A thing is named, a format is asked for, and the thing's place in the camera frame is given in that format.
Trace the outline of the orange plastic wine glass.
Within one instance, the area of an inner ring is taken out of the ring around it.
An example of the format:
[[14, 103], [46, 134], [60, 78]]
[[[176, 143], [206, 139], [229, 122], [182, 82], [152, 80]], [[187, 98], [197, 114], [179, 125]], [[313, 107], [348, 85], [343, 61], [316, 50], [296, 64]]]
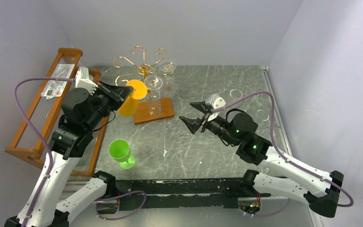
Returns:
[[147, 95], [147, 87], [137, 79], [128, 81], [126, 86], [132, 87], [132, 92], [117, 112], [123, 117], [131, 117], [137, 110], [139, 101]]

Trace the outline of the clear champagne flute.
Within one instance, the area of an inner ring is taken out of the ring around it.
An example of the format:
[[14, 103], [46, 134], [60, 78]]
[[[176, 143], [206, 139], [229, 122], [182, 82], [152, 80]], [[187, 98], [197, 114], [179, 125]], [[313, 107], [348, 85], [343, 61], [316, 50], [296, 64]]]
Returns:
[[149, 101], [148, 111], [152, 117], [159, 117], [161, 115], [161, 88], [163, 81], [156, 75], [148, 76], [144, 83], [147, 87]]

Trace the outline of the clear wine glass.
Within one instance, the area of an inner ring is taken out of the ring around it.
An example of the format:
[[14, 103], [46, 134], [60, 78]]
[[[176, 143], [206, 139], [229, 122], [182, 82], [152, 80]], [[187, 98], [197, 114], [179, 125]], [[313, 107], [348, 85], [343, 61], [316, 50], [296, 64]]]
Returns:
[[159, 66], [164, 74], [162, 92], [166, 98], [172, 98], [176, 94], [177, 83], [173, 76], [176, 67], [177, 64], [174, 61], [165, 61]]

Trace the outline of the green plastic wine glass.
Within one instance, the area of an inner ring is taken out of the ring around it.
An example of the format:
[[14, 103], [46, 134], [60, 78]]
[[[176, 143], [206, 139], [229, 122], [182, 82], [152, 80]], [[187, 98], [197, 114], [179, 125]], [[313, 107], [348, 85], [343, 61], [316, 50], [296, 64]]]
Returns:
[[130, 146], [125, 140], [115, 140], [109, 145], [110, 156], [119, 163], [122, 169], [131, 169], [136, 159], [132, 155]]

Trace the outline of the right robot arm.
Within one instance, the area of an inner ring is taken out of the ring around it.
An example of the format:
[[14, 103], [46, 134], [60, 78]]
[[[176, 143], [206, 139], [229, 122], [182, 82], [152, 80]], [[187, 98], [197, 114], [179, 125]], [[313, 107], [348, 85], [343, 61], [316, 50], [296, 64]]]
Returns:
[[202, 118], [190, 119], [179, 116], [192, 134], [210, 131], [224, 145], [237, 147], [236, 155], [248, 164], [269, 168], [279, 172], [271, 177], [255, 170], [247, 170], [240, 179], [240, 196], [257, 196], [268, 193], [284, 196], [305, 205], [313, 212], [335, 217], [344, 175], [335, 170], [317, 170], [280, 151], [272, 143], [256, 134], [258, 124], [245, 111], [238, 108], [232, 120], [210, 114], [210, 106], [204, 101], [190, 105], [204, 114]]

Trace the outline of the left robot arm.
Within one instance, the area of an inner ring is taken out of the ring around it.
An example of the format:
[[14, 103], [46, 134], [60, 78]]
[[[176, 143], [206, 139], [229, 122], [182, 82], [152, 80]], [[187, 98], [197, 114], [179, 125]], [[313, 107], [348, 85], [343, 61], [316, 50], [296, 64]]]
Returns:
[[131, 86], [104, 82], [76, 82], [61, 104], [63, 116], [50, 141], [47, 158], [29, 200], [7, 227], [68, 227], [95, 200], [116, 194], [116, 178], [104, 171], [67, 199], [60, 201], [65, 184], [103, 118], [118, 110], [131, 95]]

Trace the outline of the clear glass far right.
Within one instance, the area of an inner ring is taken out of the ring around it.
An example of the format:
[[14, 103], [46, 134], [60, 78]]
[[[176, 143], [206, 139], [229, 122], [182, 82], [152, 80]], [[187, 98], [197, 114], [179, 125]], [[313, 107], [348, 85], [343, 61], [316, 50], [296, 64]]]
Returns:
[[242, 93], [241, 90], [239, 90], [239, 89], [232, 89], [232, 90], [229, 91], [228, 101], [229, 101], [229, 103], [233, 103], [236, 100], [242, 98], [242, 96], [243, 96], [243, 93]]

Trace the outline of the white packaged item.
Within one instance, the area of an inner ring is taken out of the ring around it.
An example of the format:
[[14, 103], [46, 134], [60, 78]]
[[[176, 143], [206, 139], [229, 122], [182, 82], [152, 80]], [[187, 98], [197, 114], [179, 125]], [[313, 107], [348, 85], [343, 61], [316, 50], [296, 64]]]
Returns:
[[67, 85], [66, 81], [57, 80], [57, 78], [69, 79], [75, 65], [74, 64], [57, 64], [54, 72], [51, 77], [54, 80], [49, 80], [41, 93], [41, 97], [45, 97], [46, 99], [51, 99], [54, 97], [60, 97]]

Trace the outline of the clear glass right edge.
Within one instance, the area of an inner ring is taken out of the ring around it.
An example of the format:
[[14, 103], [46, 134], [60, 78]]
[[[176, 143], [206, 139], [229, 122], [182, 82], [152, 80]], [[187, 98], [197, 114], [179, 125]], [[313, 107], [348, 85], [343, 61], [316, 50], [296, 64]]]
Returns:
[[268, 121], [270, 119], [270, 115], [267, 111], [260, 109], [256, 112], [256, 117], [260, 120], [260, 121]]

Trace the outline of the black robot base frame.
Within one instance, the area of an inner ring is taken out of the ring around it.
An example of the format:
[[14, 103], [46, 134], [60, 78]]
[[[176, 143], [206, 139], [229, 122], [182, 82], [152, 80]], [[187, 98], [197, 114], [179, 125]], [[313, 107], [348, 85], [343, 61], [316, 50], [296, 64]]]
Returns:
[[269, 197], [238, 177], [172, 180], [117, 180], [110, 194], [96, 202], [115, 201], [120, 211], [165, 208], [221, 207], [237, 209], [240, 198]]

